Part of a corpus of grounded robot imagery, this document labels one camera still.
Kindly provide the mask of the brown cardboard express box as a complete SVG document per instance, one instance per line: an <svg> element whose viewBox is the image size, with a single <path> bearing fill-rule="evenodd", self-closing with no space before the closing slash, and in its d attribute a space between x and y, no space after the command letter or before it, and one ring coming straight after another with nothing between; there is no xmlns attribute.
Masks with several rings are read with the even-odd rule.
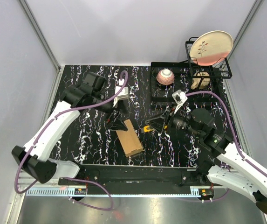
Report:
<svg viewBox="0 0 267 224"><path fill-rule="evenodd" d="M128 130L117 130L116 133L120 140L125 156L130 157L143 152L144 147L137 136L131 120L125 120L124 123Z"/></svg>

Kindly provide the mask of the cream pink plate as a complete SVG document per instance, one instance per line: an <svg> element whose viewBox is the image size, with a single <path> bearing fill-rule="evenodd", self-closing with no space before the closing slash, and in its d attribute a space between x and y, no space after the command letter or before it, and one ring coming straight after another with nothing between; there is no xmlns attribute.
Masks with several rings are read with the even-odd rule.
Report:
<svg viewBox="0 0 267 224"><path fill-rule="evenodd" d="M201 35L191 46L190 59L199 66L211 66L224 60L233 48L232 36L221 30Z"/></svg>

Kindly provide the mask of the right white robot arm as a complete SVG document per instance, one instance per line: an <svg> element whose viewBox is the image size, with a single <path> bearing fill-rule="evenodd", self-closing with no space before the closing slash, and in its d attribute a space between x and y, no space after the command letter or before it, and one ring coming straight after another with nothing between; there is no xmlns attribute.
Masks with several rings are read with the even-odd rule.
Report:
<svg viewBox="0 0 267 224"><path fill-rule="evenodd" d="M175 109L167 109L145 123L158 133L177 130L193 135L201 148L237 171L235 174L207 162L195 174L196 181L201 185L211 182L229 188L250 199L267 215L267 169L219 131L214 126L214 117L205 108L194 109L184 116L177 115Z"/></svg>

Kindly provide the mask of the yellow black utility knife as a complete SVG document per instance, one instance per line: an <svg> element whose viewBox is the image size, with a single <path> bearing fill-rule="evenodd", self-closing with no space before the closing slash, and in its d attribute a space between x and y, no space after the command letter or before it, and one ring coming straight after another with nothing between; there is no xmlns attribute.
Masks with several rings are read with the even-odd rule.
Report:
<svg viewBox="0 0 267 224"><path fill-rule="evenodd" d="M143 133L147 133L147 132L152 131L152 128L151 128L150 126L144 126L144 127L142 128L142 131L143 131Z"/></svg>

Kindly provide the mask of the beige ceramic mug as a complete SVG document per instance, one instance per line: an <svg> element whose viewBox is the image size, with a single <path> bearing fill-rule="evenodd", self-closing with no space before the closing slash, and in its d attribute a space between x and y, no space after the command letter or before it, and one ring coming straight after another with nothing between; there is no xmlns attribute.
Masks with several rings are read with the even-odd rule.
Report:
<svg viewBox="0 0 267 224"><path fill-rule="evenodd" d="M191 89L204 89L210 83L210 75L208 72L197 72L193 75Z"/></svg>

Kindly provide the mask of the aluminium frame rail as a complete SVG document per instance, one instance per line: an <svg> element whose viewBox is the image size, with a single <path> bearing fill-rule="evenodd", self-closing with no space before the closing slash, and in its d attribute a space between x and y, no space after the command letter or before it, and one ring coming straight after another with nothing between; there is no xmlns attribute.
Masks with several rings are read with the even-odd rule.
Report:
<svg viewBox="0 0 267 224"><path fill-rule="evenodd" d="M58 63L54 53L52 52L35 16L34 13L32 12L28 2L26 0L17 0L17 2L19 3L22 11L24 12L29 24L31 25L32 29L34 30L40 44L42 45L45 53L47 54L50 62L52 63L54 69L56 72L60 71L60 64Z"/></svg>

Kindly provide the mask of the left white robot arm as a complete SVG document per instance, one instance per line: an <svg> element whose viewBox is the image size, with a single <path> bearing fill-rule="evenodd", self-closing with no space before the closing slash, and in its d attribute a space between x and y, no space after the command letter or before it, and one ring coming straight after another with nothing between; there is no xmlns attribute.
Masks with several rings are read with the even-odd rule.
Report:
<svg viewBox="0 0 267 224"><path fill-rule="evenodd" d="M88 72L80 83L66 88L34 137L24 146L12 149L18 171L25 171L35 182L42 184L55 177L68 177L73 184L81 184L85 174L79 166L75 162L51 159L51 151L67 128L87 109L106 113L111 129L127 131L124 121L120 119L117 103L128 98L128 78L128 72L122 71L115 93L108 99L102 93L106 79L93 72Z"/></svg>

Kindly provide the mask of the pink patterned bowl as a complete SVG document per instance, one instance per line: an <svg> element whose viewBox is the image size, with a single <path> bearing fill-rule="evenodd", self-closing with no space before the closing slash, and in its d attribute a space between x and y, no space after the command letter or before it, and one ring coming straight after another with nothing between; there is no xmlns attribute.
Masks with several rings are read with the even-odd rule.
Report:
<svg viewBox="0 0 267 224"><path fill-rule="evenodd" d="M162 69L158 72L156 80L161 85L171 85L174 83L174 73L169 69Z"/></svg>

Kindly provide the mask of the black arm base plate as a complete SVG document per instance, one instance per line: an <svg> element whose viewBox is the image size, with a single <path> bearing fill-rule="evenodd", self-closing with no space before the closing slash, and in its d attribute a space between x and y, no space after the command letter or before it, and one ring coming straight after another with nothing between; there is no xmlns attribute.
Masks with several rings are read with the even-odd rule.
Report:
<svg viewBox="0 0 267 224"><path fill-rule="evenodd" d="M109 182L169 182L178 186L211 186L211 182L197 168L151 167L126 165L80 165L77 179Z"/></svg>

